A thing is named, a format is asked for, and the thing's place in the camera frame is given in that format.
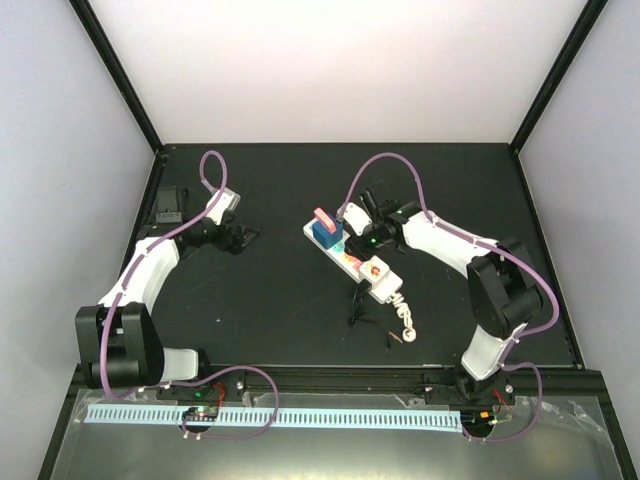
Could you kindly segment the blue cube plug adapter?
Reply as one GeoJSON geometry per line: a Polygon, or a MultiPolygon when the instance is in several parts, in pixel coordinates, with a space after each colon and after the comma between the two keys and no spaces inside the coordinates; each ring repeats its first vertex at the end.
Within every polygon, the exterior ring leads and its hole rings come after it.
{"type": "Polygon", "coordinates": [[[343,228],[340,223],[334,223],[335,229],[329,231],[321,222],[315,221],[312,224],[312,237],[325,250],[333,248],[343,239],[343,228]]]}

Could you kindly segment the pink plug adapter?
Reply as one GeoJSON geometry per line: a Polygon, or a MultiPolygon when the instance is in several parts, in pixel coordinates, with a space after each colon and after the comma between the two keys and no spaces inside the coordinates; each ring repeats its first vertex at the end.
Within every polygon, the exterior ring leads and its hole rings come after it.
{"type": "Polygon", "coordinates": [[[322,208],[318,207],[314,210],[314,218],[315,223],[312,226],[314,231],[322,235],[334,235],[337,232],[338,228],[334,218],[322,208]]]}

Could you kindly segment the white power strip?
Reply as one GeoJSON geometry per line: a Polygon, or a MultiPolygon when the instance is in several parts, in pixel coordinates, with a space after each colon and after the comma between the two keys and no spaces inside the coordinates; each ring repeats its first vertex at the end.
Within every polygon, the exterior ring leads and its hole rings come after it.
{"type": "MultiPolygon", "coordinates": [[[[309,221],[303,227],[304,235],[333,263],[335,263],[342,271],[344,271],[356,283],[362,281],[359,278],[358,270],[351,268],[342,258],[345,252],[346,240],[350,237],[347,232],[343,233],[343,239],[329,250],[323,249],[312,237],[311,227],[315,220],[309,221]]],[[[370,295],[380,304],[389,303],[390,298],[398,293],[403,285],[403,280],[390,268],[389,274],[379,283],[372,285],[370,295]]]]}

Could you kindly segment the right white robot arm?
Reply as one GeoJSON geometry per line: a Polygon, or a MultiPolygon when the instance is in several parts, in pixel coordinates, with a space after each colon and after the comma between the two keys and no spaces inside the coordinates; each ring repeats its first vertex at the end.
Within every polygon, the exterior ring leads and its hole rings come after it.
{"type": "Polygon", "coordinates": [[[426,253],[467,280],[476,328],[455,368],[454,388],[463,402],[479,402],[490,392],[507,351],[543,306],[531,274],[505,257],[525,254],[526,248],[517,240],[478,238],[415,201],[379,205],[365,200],[361,207],[348,202],[339,218],[350,234],[346,250],[355,257],[369,260],[393,244],[426,253]]]}

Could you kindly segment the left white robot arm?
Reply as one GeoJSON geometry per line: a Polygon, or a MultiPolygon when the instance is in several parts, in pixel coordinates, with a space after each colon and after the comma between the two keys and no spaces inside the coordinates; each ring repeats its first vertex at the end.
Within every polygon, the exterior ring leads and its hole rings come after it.
{"type": "Polygon", "coordinates": [[[146,387],[179,381],[193,399],[214,388],[213,372],[202,352],[162,345],[152,312],[170,273],[183,256],[204,245],[241,253],[259,232],[235,221],[240,194],[213,191],[203,216],[188,212],[185,187],[162,187],[143,227],[134,254],[111,290],[75,316],[81,371],[91,389],[146,387]]]}

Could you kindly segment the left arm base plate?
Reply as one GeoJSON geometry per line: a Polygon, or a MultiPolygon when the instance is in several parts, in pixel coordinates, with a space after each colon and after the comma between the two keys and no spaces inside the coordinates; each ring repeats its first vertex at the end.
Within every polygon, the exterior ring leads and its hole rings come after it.
{"type": "Polygon", "coordinates": [[[244,371],[234,371],[197,387],[171,386],[168,389],[162,388],[156,391],[156,398],[196,404],[235,401],[244,392],[246,376],[244,371]]]}

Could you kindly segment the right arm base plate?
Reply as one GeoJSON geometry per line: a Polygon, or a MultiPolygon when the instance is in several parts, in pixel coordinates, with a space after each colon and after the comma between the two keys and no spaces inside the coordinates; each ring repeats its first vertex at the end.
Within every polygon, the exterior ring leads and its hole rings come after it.
{"type": "Polygon", "coordinates": [[[497,400],[493,391],[504,393],[510,377],[496,373],[485,380],[475,380],[466,371],[430,370],[422,375],[423,391],[429,400],[442,400],[449,405],[490,405],[497,400]]]}

